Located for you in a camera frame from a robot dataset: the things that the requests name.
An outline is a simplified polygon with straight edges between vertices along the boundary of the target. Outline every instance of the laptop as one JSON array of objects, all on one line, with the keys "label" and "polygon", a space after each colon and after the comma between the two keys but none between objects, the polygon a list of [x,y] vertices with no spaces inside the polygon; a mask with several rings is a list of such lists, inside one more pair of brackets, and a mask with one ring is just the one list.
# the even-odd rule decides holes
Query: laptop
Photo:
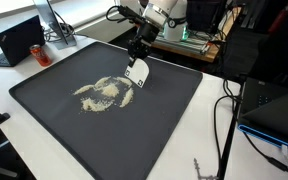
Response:
[{"label": "laptop", "polygon": [[34,16],[0,33],[0,66],[14,67],[30,55],[30,46],[44,45],[45,39],[39,16]]},{"label": "laptop", "polygon": [[243,102],[239,107],[238,117],[286,94],[288,94],[287,88],[247,78],[241,92]]},{"label": "laptop", "polygon": [[288,147],[288,94],[241,116],[238,129],[275,146]]}]

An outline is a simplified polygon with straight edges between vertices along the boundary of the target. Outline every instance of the green light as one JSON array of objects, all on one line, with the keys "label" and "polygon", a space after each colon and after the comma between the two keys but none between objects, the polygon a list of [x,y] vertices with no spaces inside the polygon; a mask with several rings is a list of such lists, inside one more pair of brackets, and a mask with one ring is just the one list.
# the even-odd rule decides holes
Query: green light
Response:
[{"label": "green light", "polygon": [[183,41],[186,41],[188,38],[188,33],[187,33],[187,30],[186,30],[186,26],[184,26],[184,31],[183,31],[183,35],[182,35],[182,40]]}]

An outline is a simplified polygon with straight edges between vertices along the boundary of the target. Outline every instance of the laptop screen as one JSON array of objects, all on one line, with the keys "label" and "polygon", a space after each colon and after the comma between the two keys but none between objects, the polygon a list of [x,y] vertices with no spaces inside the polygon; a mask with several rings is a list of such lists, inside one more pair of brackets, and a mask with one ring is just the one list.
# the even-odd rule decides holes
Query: laptop screen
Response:
[{"label": "laptop screen", "polygon": [[45,44],[39,16],[0,33],[0,47],[10,65],[16,65],[30,55],[29,47],[34,44]]}]

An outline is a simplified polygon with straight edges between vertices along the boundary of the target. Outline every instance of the black tray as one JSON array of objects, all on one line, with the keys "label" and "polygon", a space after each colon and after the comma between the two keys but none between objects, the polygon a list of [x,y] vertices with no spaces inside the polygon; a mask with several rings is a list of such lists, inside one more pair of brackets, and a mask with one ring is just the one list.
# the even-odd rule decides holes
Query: black tray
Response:
[{"label": "black tray", "polygon": [[72,92],[102,77],[123,77],[128,62],[125,50],[96,42],[9,92],[94,178],[145,179],[202,74],[146,58],[150,74],[143,88],[133,83],[133,102],[100,113],[81,112],[83,94]]}]

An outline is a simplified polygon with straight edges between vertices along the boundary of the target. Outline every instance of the white table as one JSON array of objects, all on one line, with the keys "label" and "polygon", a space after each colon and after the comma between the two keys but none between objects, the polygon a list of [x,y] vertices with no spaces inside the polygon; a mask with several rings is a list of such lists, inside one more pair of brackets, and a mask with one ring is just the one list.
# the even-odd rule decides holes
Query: white table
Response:
[{"label": "white table", "polygon": [[[258,149],[265,155],[274,157],[287,165],[281,149],[267,142],[249,136]],[[277,169],[265,160],[241,131],[235,129],[229,161],[226,169],[226,180],[288,180],[288,173]]]},{"label": "white table", "polygon": [[[55,64],[93,42],[92,39],[81,37],[76,47],[58,51],[53,45],[47,44],[44,49]],[[0,68],[0,112],[11,115],[0,128],[37,179],[93,179],[8,93],[11,87],[43,69],[45,68],[39,66],[32,56],[14,68]],[[213,107],[216,100],[225,95],[222,83],[222,79],[204,74],[148,179],[196,180],[194,158],[200,165],[202,175],[216,175],[218,161],[213,132]],[[233,82],[229,82],[229,87],[234,94],[240,89],[240,86]],[[219,142],[223,150],[232,118],[231,100],[224,99],[219,103],[217,117]]]}]

